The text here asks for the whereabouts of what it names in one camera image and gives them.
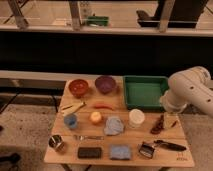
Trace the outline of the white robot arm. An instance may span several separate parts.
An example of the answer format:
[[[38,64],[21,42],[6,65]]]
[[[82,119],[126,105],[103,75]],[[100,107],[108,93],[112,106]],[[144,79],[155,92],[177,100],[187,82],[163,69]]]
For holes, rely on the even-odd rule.
[[[188,104],[213,117],[213,91],[207,87],[210,72],[196,66],[176,72],[168,78],[169,89],[160,97],[160,103],[168,113],[182,113]]]

